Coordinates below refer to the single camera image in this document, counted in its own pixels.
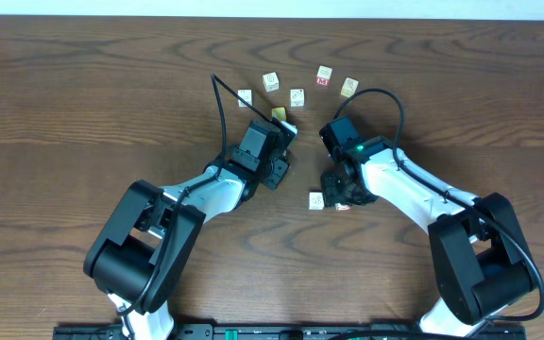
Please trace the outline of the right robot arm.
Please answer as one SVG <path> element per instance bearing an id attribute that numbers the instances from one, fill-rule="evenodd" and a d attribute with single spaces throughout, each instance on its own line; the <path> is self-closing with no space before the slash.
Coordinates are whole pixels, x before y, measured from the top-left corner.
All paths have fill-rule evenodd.
<path id="1" fill-rule="evenodd" d="M 326 205 L 382 198 L 428 235 L 439 300 L 418 321 L 430 334 L 471 336 L 544 283 L 513 206 L 454 188 L 413 163 L 384 137 L 323 139 L 335 164 L 321 177 Z"/>

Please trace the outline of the white block centre top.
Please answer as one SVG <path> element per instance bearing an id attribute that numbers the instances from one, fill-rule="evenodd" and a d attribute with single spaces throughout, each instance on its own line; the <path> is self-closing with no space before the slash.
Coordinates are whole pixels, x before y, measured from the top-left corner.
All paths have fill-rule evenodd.
<path id="1" fill-rule="evenodd" d="M 292 107 L 303 107 L 305 103 L 305 92 L 303 89 L 290 90 L 290 105 Z"/>

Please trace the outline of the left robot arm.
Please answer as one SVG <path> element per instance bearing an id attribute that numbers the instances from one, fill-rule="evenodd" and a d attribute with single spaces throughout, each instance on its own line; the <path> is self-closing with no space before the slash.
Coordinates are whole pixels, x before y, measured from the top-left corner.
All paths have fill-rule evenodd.
<path id="1" fill-rule="evenodd" d="M 124 339 L 166 339 L 175 327 L 173 293 L 205 223 L 271 190 L 286 174 L 288 144 L 243 140 L 224 149 L 202 174 L 157 187 L 133 182 L 89 249 L 84 273 L 116 307 Z"/>

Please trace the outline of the red M letter block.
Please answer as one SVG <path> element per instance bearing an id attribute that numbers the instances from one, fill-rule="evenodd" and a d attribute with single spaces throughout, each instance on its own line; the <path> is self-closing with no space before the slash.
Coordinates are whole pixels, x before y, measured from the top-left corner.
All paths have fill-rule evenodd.
<path id="1" fill-rule="evenodd" d="M 316 74 L 315 82 L 324 87 L 330 85 L 330 80 L 332 77 L 332 68 L 320 65 Z"/>

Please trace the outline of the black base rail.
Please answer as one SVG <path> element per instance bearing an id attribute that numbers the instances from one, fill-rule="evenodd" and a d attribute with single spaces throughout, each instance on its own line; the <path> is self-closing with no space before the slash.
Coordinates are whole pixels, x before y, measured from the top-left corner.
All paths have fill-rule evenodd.
<path id="1" fill-rule="evenodd" d="M 214 326 L 212 324 L 179 324 L 171 330 L 168 339 L 177 340 L 323 340 L 346 332 L 383 331 L 374 339 L 393 339 L 387 332 L 420 333 L 418 326 L 408 323 L 374 323 L 370 325 L 289 325 L 289 326 L 254 326 L 231 325 Z M 58 326 L 53 330 L 54 340 L 80 339 L 127 339 L 121 324 L 109 326 Z"/>

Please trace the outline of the white block blue side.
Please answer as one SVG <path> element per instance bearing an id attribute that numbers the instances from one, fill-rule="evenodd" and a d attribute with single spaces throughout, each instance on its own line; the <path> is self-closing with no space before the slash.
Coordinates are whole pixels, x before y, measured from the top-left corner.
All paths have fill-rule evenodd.
<path id="1" fill-rule="evenodd" d="M 325 208 L 325 201 L 322 192 L 309 193 L 309 209 L 313 211 L 321 211 Z"/>

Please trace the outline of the white block upper left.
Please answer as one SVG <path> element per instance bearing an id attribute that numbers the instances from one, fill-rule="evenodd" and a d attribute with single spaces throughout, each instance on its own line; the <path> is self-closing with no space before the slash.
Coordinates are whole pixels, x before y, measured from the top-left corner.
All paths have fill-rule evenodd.
<path id="1" fill-rule="evenodd" d="M 263 75 L 263 85 L 267 92 L 274 92 L 280 88 L 280 80 L 276 72 Z"/>

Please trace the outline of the yellow sided block far right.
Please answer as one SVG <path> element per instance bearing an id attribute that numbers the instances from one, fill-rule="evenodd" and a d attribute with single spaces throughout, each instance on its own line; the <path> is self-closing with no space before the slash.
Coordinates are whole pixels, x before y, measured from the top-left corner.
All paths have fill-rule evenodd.
<path id="1" fill-rule="evenodd" d="M 354 79 L 354 78 L 351 78 L 351 77 L 346 77 L 345 78 L 345 81 L 341 87 L 341 91 L 340 91 L 340 95 L 341 96 L 344 96 L 346 98 L 349 98 L 353 95 L 355 95 L 356 91 L 357 91 L 357 88 L 358 88 L 358 85 L 359 85 L 359 81 Z"/>

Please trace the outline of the leftmost white letter block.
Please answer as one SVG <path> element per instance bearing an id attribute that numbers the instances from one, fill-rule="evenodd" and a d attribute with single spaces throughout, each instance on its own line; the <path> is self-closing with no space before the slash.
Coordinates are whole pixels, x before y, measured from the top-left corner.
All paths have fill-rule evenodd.
<path id="1" fill-rule="evenodd" d="M 241 97 L 240 100 L 238 100 L 238 107 L 239 108 L 246 108 L 248 105 L 252 105 L 252 91 L 249 89 L 242 89 L 238 90 L 237 94 Z"/>

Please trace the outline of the white block red side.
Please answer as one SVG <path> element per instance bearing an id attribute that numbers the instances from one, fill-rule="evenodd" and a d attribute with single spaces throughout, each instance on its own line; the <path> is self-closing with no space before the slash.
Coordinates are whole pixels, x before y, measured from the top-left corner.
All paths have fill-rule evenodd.
<path id="1" fill-rule="evenodd" d="M 350 205 L 345 205 L 345 204 L 341 204 L 341 203 L 335 203 L 335 209 L 337 211 L 349 211 L 351 210 L 351 206 Z"/>

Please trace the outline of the white block below yellow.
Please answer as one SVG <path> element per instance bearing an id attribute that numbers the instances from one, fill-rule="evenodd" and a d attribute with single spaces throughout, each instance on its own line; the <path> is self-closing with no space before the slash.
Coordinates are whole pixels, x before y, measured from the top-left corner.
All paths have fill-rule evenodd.
<path id="1" fill-rule="evenodd" d="M 281 121 L 280 122 L 282 126 L 284 126 L 285 128 L 287 128 L 288 130 L 290 130 L 293 134 L 298 134 L 298 129 L 296 126 L 293 126 L 289 123 L 287 123 L 286 121 Z"/>

